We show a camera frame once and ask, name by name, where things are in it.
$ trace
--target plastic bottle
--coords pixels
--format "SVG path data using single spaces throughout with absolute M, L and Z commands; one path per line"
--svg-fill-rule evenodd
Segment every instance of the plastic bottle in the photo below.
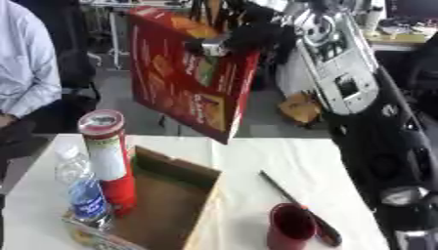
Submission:
M 75 219 L 94 228 L 107 228 L 110 223 L 110 207 L 87 156 L 80 153 L 77 146 L 60 148 L 58 156 L 61 162 L 55 170 L 56 179 L 67 186 Z

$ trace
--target red cup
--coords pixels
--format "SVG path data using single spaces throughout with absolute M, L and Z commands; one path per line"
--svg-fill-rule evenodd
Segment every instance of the red cup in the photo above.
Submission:
M 301 250 L 317 232 L 309 212 L 290 203 L 275 206 L 270 223 L 267 244 L 271 250 Z

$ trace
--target computer monitor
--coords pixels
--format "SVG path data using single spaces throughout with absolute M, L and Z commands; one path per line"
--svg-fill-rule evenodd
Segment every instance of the computer monitor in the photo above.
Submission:
M 386 0 L 386 11 L 391 19 L 437 21 L 437 0 Z

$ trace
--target red can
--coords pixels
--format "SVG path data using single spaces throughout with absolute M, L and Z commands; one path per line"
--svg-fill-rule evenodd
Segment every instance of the red can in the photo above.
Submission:
M 116 216 L 136 204 L 134 178 L 126 152 L 124 117 L 116 110 L 90 112 L 78 122 L 102 191 Z

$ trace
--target black chair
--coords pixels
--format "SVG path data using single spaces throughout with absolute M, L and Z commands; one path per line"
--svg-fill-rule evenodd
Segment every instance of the black chair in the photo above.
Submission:
M 46 25 L 54 43 L 63 98 L 29 115 L 35 133 L 76 132 L 76 122 L 101 99 L 93 79 L 96 70 L 87 56 L 88 30 L 77 0 L 15 0 Z M 93 97 L 80 94 L 91 89 Z
M 438 120 L 438 33 L 400 63 L 398 83 L 413 108 Z

